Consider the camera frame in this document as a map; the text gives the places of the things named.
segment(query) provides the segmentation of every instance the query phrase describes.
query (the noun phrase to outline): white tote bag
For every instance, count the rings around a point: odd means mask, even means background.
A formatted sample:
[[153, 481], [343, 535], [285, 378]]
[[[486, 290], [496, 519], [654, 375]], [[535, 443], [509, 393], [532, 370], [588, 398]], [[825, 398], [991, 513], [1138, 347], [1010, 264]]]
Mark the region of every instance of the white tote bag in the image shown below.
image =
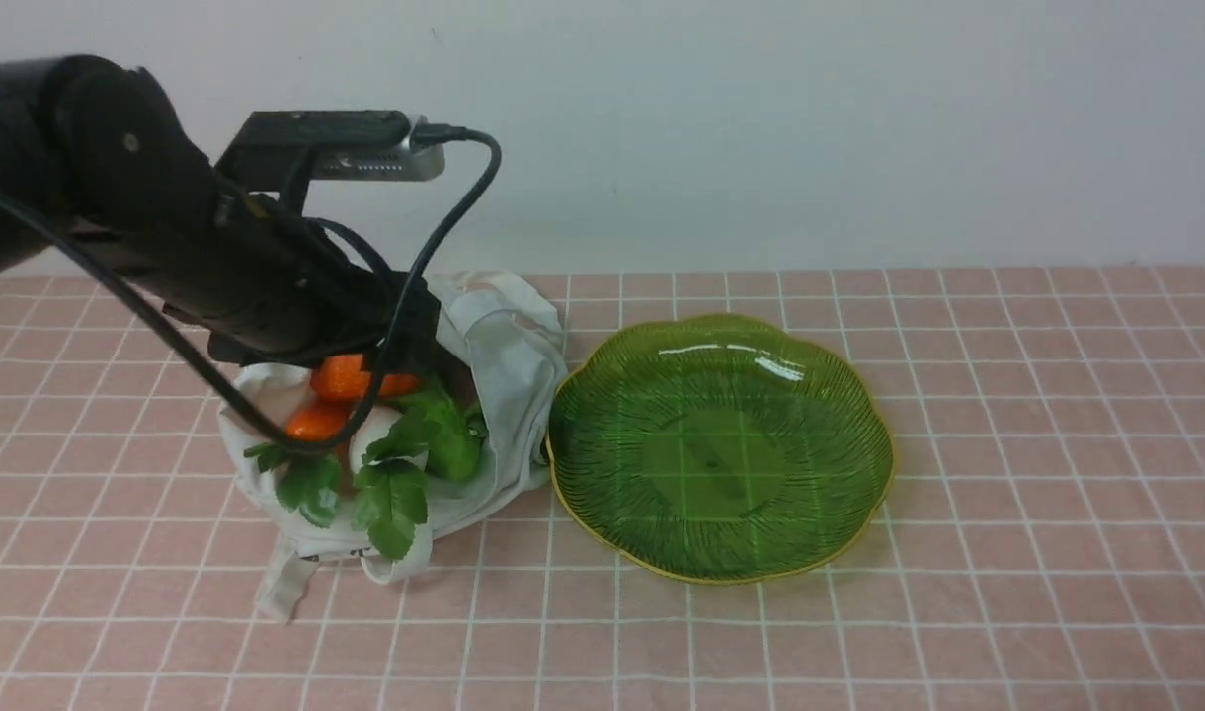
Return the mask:
[[[290, 621], [308, 577], [323, 560], [359, 558], [377, 583], [404, 580], [430, 563], [433, 539], [489, 517], [547, 478], [540, 442], [554, 392], [566, 378], [566, 336], [554, 306], [509, 271], [430, 276], [427, 287], [441, 301], [435, 337], [470, 365], [489, 437], [474, 481], [460, 490], [428, 489], [427, 523], [416, 531], [413, 546], [401, 560], [378, 557], [366, 534], [353, 530], [351, 503], [341, 506], [328, 529], [282, 509], [274, 490], [275, 472], [255, 471], [254, 463], [242, 456], [264, 437], [228, 407], [219, 411], [221, 437], [235, 463], [235, 484], [277, 524], [277, 546], [255, 595], [255, 609], [275, 621]], [[243, 369], [235, 384], [281, 424], [304, 405], [308, 377], [306, 369], [259, 364]]]

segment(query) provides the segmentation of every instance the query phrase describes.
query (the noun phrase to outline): green pepper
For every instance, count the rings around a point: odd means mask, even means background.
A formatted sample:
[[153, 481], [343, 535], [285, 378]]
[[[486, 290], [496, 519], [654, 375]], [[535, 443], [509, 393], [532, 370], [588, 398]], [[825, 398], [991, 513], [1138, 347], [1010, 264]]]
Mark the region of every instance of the green pepper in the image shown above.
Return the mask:
[[418, 390], [396, 396], [392, 405], [405, 415], [421, 411], [423, 418], [435, 424], [427, 440], [427, 474], [453, 483], [475, 478], [489, 436], [480, 401], [463, 411], [441, 382], [431, 378]]

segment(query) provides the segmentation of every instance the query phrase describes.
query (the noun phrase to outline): artificial leaf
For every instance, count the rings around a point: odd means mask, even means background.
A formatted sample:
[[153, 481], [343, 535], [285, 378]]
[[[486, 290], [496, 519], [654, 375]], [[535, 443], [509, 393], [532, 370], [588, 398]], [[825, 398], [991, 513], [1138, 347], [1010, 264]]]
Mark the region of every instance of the artificial leaf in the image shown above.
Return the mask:
[[369, 489], [371, 486], [376, 486], [381, 478], [401, 476], [422, 477], [423, 472], [408, 459], [386, 459], [377, 464], [366, 464], [358, 469], [358, 472], [353, 476], [353, 487], [355, 489]]
[[378, 518], [378, 521], [370, 523], [368, 533], [370, 535], [370, 545], [374, 545], [378, 554], [387, 558], [387, 560], [400, 560], [408, 553], [410, 546], [413, 545], [413, 528], [405, 531], [404, 525], [390, 521], [390, 518]]
[[290, 453], [283, 449], [278, 445], [268, 441], [264, 445], [249, 446], [247, 449], [242, 449], [242, 456], [247, 459], [255, 459], [255, 471], [260, 474], [270, 471], [270, 469], [278, 468], [283, 463], [289, 463]]
[[422, 411], [408, 411], [396, 419], [381, 440], [374, 440], [362, 454], [362, 463], [381, 463], [396, 457], [417, 457], [427, 451], [427, 442], [435, 431]]
[[427, 489], [423, 482], [412, 477], [390, 477], [387, 480], [393, 513], [408, 518], [416, 525], [427, 523]]
[[287, 476], [277, 482], [277, 503], [319, 529], [328, 529], [335, 522], [340, 509], [340, 477], [343, 468], [335, 454], [325, 457], [296, 457], [292, 459]]
[[364, 531], [381, 517], [378, 509], [378, 492], [375, 489], [362, 489], [353, 506], [353, 530]]

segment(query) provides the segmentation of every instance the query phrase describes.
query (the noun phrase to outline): cable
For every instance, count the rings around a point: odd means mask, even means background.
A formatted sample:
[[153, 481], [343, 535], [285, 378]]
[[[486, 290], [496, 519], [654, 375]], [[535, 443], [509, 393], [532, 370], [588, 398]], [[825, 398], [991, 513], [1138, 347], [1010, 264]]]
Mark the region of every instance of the cable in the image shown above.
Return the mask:
[[[177, 356], [186, 364], [195, 371], [195, 374], [204, 378], [204, 382], [208, 383], [217, 395], [222, 400], [227, 401], [229, 409], [235, 411], [240, 418], [245, 419], [247, 424], [255, 431], [260, 433], [268, 437], [269, 441], [275, 442], [275, 445], [282, 446], [283, 449], [292, 451], [296, 454], [327, 454], [330, 451], [335, 451], [337, 446], [343, 445], [345, 441], [351, 440], [355, 430], [364, 423], [364, 421], [370, 416], [370, 411], [374, 409], [375, 402], [378, 399], [378, 386], [381, 386], [382, 378], [386, 377], [387, 371], [392, 366], [392, 336], [398, 330], [400, 324], [401, 315], [405, 310], [405, 302], [408, 300], [410, 288], [413, 288], [413, 283], [417, 282], [423, 276], [423, 271], [427, 269], [427, 262], [430, 260], [431, 255], [435, 254], [435, 249], [440, 248], [441, 242], [447, 237], [449, 230], [458, 224], [459, 221], [466, 216], [480, 196], [484, 194], [484, 190], [489, 188], [493, 183], [498, 170], [501, 166], [501, 147], [498, 141], [488, 134], [481, 134], [480, 131], [462, 129], [454, 127], [440, 127], [439, 134], [435, 131], [427, 131], [423, 140], [423, 145], [439, 145], [449, 143], [449, 141], [457, 140], [470, 140], [475, 143], [486, 145], [489, 148], [489, 165], [484, 168], [484, 171], [480, 175], [480, 178], [475, 181], [471, 189], [466, 190], [466, 194], [458, 200], [457, 205], [453, 206], [452, 211], [441, 219], [440, 224], [435, 227], [431, 231], [430, 237], [427, 237], [427, 243], [419, 248], [418, 255], [413, 258], [413, 264], [408, 268], [407, 278], [405, 278], [404, 288], [401, 288], [399, 298], [396, 298], [395, 306], [393, 307], [392, 318], [387, 322], [387, 333], [384, 335], [384, 341], [382, 342], [381, 349], [378, 349], [375, 362], [370, 369], [370, 387], [358, 401], [353, 415], [349, 416], [348, 423], [345, 424], [343, 429], [340, 430], [330, 440], [324, 441], [304, 441], [296, 440], [296, 437], [283, 431], [281, 427], [277, 427], [269, 419], [264, 413], [260, 412], [255, 405], [252, 405], [242, 393], [237, 390], [231, 382], [221, 375], [221, 370], [216, 369], [216, 365], [211, 364], [211, 360], [206, 356], [201, 354], [200, 351], [188, 341], [182, 333], [174, 327], [172, 322], [166, 319], [164, 315], [155, 311], [154, 307], [148, 304], [145, 298], [140, 295], [133, 287], [130, 287], [119, 275], [114, 274], [110, 266], [102, 265], [101, 262], [94, 260], [93, 255], [84, 252], [83, 247], [80, 247], [75, 240], [66, 237], [65, 234], [57, 227], [53, 225], [52, 221], [48, 221], [46, 216], [41, 212], [35, 211], [35, 208], [29, 207], [24, 202], [11, 198], [10, 194], [2, 193], [0, 190], [0, 211], [6, 212], [7, 216], [13, 217], [16, 221], [22, 222], [22, 224], [29, 227], [37, 234], [40, 234], [47, 242], [57, 247], [59, 252], [69, 257], [72, 262], [77, 263], [80, 269], [88, 271], [89, 276], [96, 280], [102, 287], [107, 289], [112, 295], [118, 298], [124, 306], [137, 315], [139, 318], [159, 336], [161, 341], [167, 343], [172, 351], [177, 352]], [[374, 271], [378, 281], [381, 281], [384, 293], [390, 298], [392, 289], [389, 287], [392, 280], [390, 266], [382, 259], [375, 248], [370, 247], [366, 240], [362, 239], [354, 230], [346, 228], [345, 225], [337, 224], [337, 222], [322, 219], [322, 217], [300, 217], [299, 219], [306, 222], [313, 222], [322, 228], [331, 230], [336, 236], [343, 242], [349, 243], [353, 251], [362, 255], [363, 260], [366, 260], [370, 270]]]

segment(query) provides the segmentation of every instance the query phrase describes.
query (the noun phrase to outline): green plate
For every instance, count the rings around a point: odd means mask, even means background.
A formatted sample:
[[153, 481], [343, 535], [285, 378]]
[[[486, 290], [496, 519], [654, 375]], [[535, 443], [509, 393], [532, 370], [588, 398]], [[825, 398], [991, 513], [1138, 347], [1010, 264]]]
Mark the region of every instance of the green plate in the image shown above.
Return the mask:
[[836, 558], [895, 459], [850, 364], [734, 315], [617, 333], [559, 388], [547, 440], [554, 490], [586, 530], [706, 583]]

